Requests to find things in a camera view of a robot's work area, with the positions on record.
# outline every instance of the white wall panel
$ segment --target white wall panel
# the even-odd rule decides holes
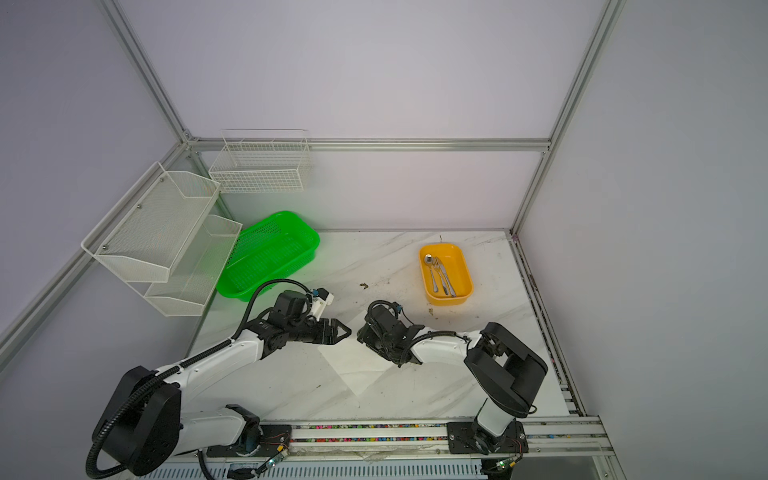
[[[767,18],[627,2],[522,228],[630,479],[768,478]]]
[[[0,332],[175,140],[91,0],[0,14]]]
[[[184,357],[197,326],[163,317],[93,263],[3,372],[3,480],[84,480],[91,433],[129,369]],[[114,465],[102,453],[99,467]]]
[[[212,164],[215,152],[204,152]],[[291,210],[316,229],[509,228],[536,152],[312,153],[304,192],[224,194],[245,227]]]
[[[123,0],[193,134],[549,137],[603,0]]]

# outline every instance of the silverware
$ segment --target silverware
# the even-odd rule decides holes
[[[424,261],[427,262],[430,266],[429,274],[432,275],[432,287],[437,288],[437,284],[435,283],[435,276],[432,274],[432,270],[434,270],[435,272],[437,272],[437,277],[440,279],[440,285],[442,286],[442,291],[445,292],[446,296],[448,296],[450,295],[450,293],[448,293],[448,289],[445,287],[447,282],[445,281],[445,279],[442,278],[442,272],[437,267],[437,260],[438,260],[437,257],[433,257],[429,253],[427,253],[424,256]]]
[[[436,263],[437,267],[439,268],[439,271],[442,272],[442,276],[440,277],[440,280],[442,280],[443,277],[445,277],[445,282],[443,283],[443,289],[445,289],[445,284],[448,284],[448,288],[451,291],[451,296],[456,296],[456,290],[453,289],[453,285],[451,285],[451,280],[448,278],[448,272],[445,271],[445,266],[442,264],[440,259],[438,257],[432,258],[432,263]]]
[[[424,263],[429,265],[429,275],[432,277],[432,291],[437,293],[437,282],[435,282],[435,274],[432,272],[432,255],[427,253],[424,256]]]

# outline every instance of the black cable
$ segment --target black cable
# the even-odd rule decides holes
[[[405,310],[402,311],[402,315],[406,318],[406,320],[408,320],[411,323],[411,325],[415,325],[415,323],[410,318],[408,318]]]
[[[208,470],[208,467],[205,465],[205,458],[203,457],[202,450],[197,451],[197,463],[200,464],[200,470],[203,471],[203,477],[205,477],[206,480],[216,480],[216,477],[210,473],[210,470]]]
[[[509,471],[509,474],[511,475],[511,473],[515,469],[515,464],[517,464],[517,462],[520,462],[522,458],[523,458],[522,454],[515,454],[515,457],[506,458],[499,462],[504,464],[504,462],[510,461],[509,465],[501,466],[497,464],[497,465],[494,465],[493,468],[480,468],[480,473],[482,473],[483,475],[497,475],[499,473],[503,473],[507,468],[509,468],[508,471]]]
[[[397,320],[398,315],[400,312],[402,312],[402,307],[398,303],[388,302],[386,300],[373,300],[370,305],[368,305],[368,316],[373,318],[373,307],[377,305],[384,305],[387,308],[389,308],[392,313],[395,315],[395,320]]]
[[[416,343],[419,343],[419,342],[421,342],[423,340],[435,338],[436,336],[454,336],[456,338],[464,340],[465,342],[467,342],[469,344],[469,339],[468,338],[460,336],[459,334],[457,334],[456,332],[453,332],[451,330],[436,330],[434,332],[425,333],[424,335],[419,335],[416,338],[414,338],[413,340],[411,340],[411,342],[408,344],[408,346],[402,350],[402,355],[400,356],[399,362],[395,362],[397,364],[397,366],[401,367],[401,366],[403,366],[403,364],[406,363],[406,357],[407,357],[408,353],[411,351],[411,348]]]
[[[259,313],[258,315],[256,315],[256,319],[257,320],[263,320],[264,316],[272,311],[272,308],[274,308],[274,307],[265,308],[262,313]]]
[[[231,343],[232,339],[226,339],[222,343],[214,345],[208,350],[205,350],[204,352],[198,353],[197,355],[184,360],[183,362],[179,363],[178,366],[170,367],[165,372],[158,373],[156,376],[149,379],[145,384],[137,388],[135,392],[131,393],[131,396],[129,396],[125,402],[123,402],[123,405],[121,405],[120,408],[114,413],[114,415],[103,424],[101,430],[99,430],[98,435],[96,435],[96,439],[94,440],[93,445],[91,445],[91,449],[88,451],[88,457],[85,459],[85,474],[88,475],[89,478],[107,478],[125,470],[127,468],[126,465],[117,465],[106,470],[100,470],[99,467],[96,466],[98,454],[101,451],[101,448],[104,446],[104,442],[107,441],[107,437],[109,436],[114,426],[117,425],[120,419],[122,419],[129,410],[143,402],[146,397],[149,396],[160,384],[162,384],[166,378],[177,372],[180,372],[182,368],[187,368],[188,366],[201,361],[207,356],[218,352],[222,348],[229,346]]]
[[[115,424],[123,418],[123,415],[125,415],[128,410],[134,408],[140,402],[144,401],[144,398],[150,395],[155,390],[155,388],[163,382],[163,380],[180,370],[181,369],[178,366],[174,366],[165,372],[159,373],[155,377],[151,378],[148,382],[131,393],[131,396],[129,396],[125,402],[123,402],[123,405],[121,405],[120,408],[114,413],[112,418],[104,423],[104,425],[101,427],[101,430],[99,430],[99,433],[96,435],[96,439],[94,440],[93,445],[91,445],[91,449],[88,451],[88,457],[85,459],[85,474],[88,475],[89,478],[111,477],[112,475],[122,472],[127,468],[126,465],[117,465],[112,468],[107,468],[106,470],[100,470],[96,466],[96,461],[98,460],[98,453],[101,451],[101,447],[104,446],[104,442],[107,440],[107,437],[114,428]]]
[[[266,472],[267,468],[264,468],[264,467],[266,467],[266,464],[269,463],[272,458],[275,458],[275,456],[269,457],[267,460],[264,460],[264,463],[262,463],[261,465],[256,467],[254,472],[258,472],[259,470],[262,470],[261,473]],[[261,478],[261,473],[256,473],[256,478]]]
[[[250,310],[253,308],[253,302],[256,301],[256,297],[259,296],[259,293],[261,293],[261,290],[264,290],[264,288],[268,287],[269,285],[274,285],[275,283],[292,283],[293,285],[300,286],[304,289],[304,291],[309,296],[308,304],[309,308],[312,307],[312,292],[310,289],[306,288],[303,283],[297,282],[295,280],[291,280],[290,278],[276,278],[275,280],[269,280],[268,282],[264,282],[261,285],[259,285],[259,288],[256,289],[255,292],[253,292],[253,295],[250,298],[250,302],[248,302],[248,306],[245,308],[245,313],[243,314],[243,319],[240,321],[240,325],[237,326],[237,330],[235,330],[234,335],[232,335],[233,340],[237,340],[240,338],[240,334],[245,329],[245,324],[248,323],[248,317],[250,316]]]

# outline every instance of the yellow tray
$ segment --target yellow tray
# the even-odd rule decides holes
[[[440,278],[435,273],[435,282],[437,282],[438,292],[432,291],[432,277],[429,275],[429,265],[424,263],[424,256],[429,253],[433,257],[439,257],[445,271],[448,274],[453,290],[456,296],[446,296],[442,291]],[[469,269],[464,260],[462,249],[453,243],[435,243],[426,245],[419,250],[419,265],[422,266],[422,280],[424,280],[424,291],[427,293],[427,299],[432,305],[450,306],[459,305],[467,301],[475,286],[472,285],[472,277],[469,276]]]

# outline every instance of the white paper sheet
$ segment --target white paper sheet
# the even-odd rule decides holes
[[[359,396],[384,372],[395,366],[357,341],[357,331],[365,325],[366,312],[361,312],[347,326],[352,335],[336,345],[318,345],[317,349],[336,370],[350,390]]]

